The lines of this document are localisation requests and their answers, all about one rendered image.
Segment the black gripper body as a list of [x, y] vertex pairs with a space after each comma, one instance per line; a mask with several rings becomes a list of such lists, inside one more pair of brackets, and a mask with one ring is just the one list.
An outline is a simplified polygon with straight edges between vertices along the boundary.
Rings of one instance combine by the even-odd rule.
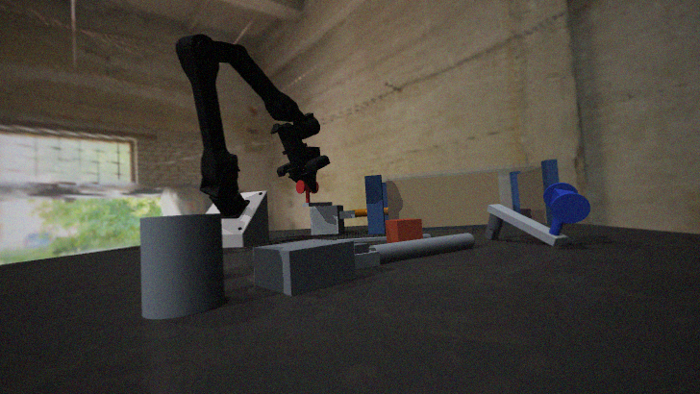
[[289, 163], [278, 167], [277, 174], [279, 177], [283, 177], [287, 173], [289, 173], [290, 176], [295, 175], [303, 171], [302, 169], [305, 169], [305, 172], [316, 171], [330, 164], [329, 158], [325, 155], [314, 159], [312, 157], [308, 157], [305, 149], [307, 146], [307, 143], [303, 144], [303, 141], [300, 141], [284, 147], [285, 151], [283, 154], [287, 155]]

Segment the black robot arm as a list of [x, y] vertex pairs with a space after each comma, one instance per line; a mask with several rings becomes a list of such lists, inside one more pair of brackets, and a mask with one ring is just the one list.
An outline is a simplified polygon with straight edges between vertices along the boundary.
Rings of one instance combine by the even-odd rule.
[[238, 156], [230, 154], [226, 147], [215, 88], [219, 63], [229, 63], [240, 74], [263, 99], [273, 119], [293, 122], [293, 125], [276, 123], [270, 132], [278, 133], [284, 147], [318, 134], [320, 124], [313, 113], [304, 115], [290, 97], [278, 90], [240, 44], [194, 35], [180, 38], [176, 52], [191, 82], [202, 137], [203, 179], [199, 190], [210, 195], [222, 219], [237, 219], [250, 201], [244, 200], [238, 192]]

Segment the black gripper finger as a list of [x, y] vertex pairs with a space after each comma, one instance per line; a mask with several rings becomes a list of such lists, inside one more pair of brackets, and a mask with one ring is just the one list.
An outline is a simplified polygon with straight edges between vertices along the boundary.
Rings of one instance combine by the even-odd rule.
[[307, 183], [307, 185], [313, 193], [316, 192], [316, 172], [317, 170], [301, 174], [301, 176], [303, 177], [303, 179], [305, 180], [305, 182]]
[[301, 174], [305, 173], [305, 169], [302, 169], [302, 170], [303, 170], [303, 171], [301, 171], [301, 172], [299, 172], [299, 173], [297, 173], [297, 174], [295, 174], [295, 175], [288, 176], [288, 177], [291, 178], [292, 180], [294, 180], [296, 183], [297, 183], [298, 181], [303, 181], [303, 182], [305, 183], [305, 180], [304, 180], [303, 177], [301, 176]]

